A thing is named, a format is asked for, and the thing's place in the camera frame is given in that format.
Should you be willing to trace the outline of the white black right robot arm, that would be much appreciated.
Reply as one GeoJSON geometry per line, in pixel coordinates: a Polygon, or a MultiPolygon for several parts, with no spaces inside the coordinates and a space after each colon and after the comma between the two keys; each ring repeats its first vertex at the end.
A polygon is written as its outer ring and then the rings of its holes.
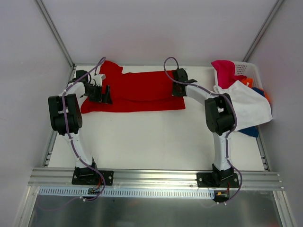
{"type": "Polygon", "coordinates": [[[213,93],[198,85],[196,80],[189,80],[184,69],[176,69],[172,75],[172,95],[187,96],[202,104],[205,108],[206,125],[213,134],[215,156],[212,171],[197,174],[198,187],[238,188],[239,179],[230,164],[230,145],[226,140],[235,124],[230,96],[213,93]]]}

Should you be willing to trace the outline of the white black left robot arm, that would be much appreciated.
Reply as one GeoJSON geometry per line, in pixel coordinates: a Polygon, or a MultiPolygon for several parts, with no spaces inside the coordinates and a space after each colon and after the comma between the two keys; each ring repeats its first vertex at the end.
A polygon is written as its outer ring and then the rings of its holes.
{"type": "Polygon", "coordinates": [[[73,185],[108,185],[113,184],[114,172],[99,171],[97,164],[82,141],[83,124],[81,106],[83,97],[97,104],[111,104],[110,86],[102,89],[105,74],[92,76],[85,70],[76,71],[76,77],[68,82],[67,88],[57,96],[48,98],[51,127],[67,142],[75,167],[72,177],[73,185]]]}

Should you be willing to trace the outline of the red t shirt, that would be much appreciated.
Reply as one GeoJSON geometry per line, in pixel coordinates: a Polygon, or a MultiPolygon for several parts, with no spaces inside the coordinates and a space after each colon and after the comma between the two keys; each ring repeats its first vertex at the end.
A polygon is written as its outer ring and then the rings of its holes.
{"type": "Polygon", "coordinates": [[[129,113],[143,111],[184,110],[183,97],[173,96],[172,71],[128,72],[111,61],[105,61],[100,73],[106,78],[102,81],[102,92],[110,88],[112,104],[96,103],[86,99],[81,113],[112,112],[129,113]]]}

